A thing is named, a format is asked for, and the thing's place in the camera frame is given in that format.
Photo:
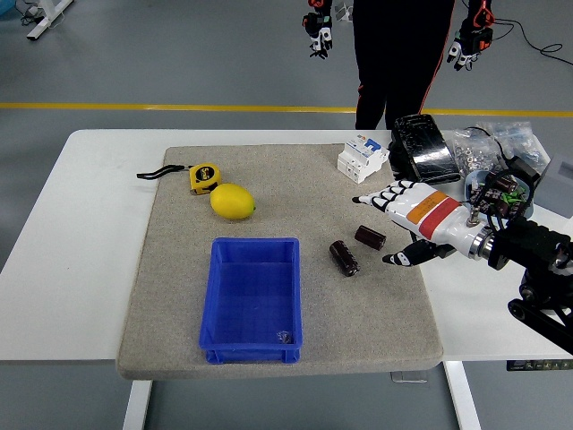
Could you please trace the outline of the person's gloved right hand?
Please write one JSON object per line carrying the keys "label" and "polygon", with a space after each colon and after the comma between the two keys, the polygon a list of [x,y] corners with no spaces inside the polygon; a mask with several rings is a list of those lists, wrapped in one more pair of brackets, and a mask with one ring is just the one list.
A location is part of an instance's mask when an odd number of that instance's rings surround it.
{"label": "person's gloved right hand", "polygon": [[303,17],[302,25],[311,41],[310,57],[326,59],[332,48],[331,17],[322,13],[307,13]]}

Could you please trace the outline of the person's gloved left hand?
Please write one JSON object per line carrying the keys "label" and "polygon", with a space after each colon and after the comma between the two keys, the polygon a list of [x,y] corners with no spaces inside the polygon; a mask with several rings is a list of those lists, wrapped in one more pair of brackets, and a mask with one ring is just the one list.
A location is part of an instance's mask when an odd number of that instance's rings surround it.
{"label": "person's gloved left hand", "polygon": [[449,48],[447,62],[452,63],[456,71],[463,68],[470,70],[477,57],[491,45],[492,38],[493,30],[489,27],[457,31]]}

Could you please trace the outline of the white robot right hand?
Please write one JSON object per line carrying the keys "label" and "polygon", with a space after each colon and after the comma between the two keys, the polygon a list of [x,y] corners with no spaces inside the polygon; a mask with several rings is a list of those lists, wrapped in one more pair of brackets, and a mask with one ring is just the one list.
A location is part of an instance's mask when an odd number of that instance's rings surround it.
{"label": "white robot right hand", "polygon": [[416,266],[452,251],[468,257],[482,229],[466,224],[470,212],[461,202],[426,183],[399,180],[352,201],[383,212],[417,237],[403,250],[385,255],[382,260],[388,264]]}

